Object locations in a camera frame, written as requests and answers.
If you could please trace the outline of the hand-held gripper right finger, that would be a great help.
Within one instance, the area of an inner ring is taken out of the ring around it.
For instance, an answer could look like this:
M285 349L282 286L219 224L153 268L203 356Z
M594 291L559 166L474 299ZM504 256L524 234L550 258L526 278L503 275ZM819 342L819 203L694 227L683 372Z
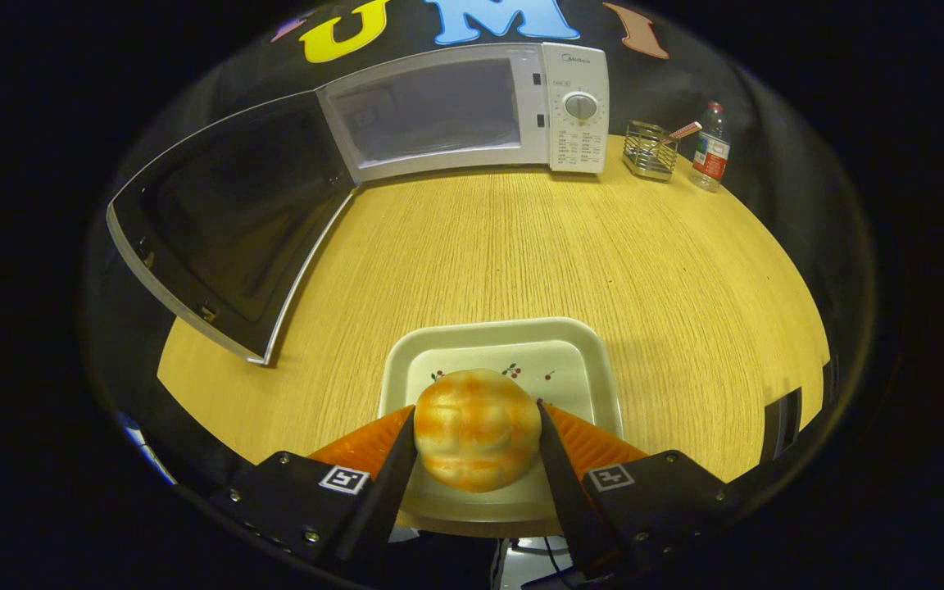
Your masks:
M645 574L696 549L744 508L744 489L679 451L647 455L541 401L539 455L574 567Z

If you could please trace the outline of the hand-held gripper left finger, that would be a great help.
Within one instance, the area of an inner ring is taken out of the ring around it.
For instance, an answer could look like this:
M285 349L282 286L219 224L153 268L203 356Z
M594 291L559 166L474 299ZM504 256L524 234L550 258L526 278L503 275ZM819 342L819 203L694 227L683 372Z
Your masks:
M388 542L416 457L415 407L404 406L310 456L276 452L209 502L296 559L360 564Z

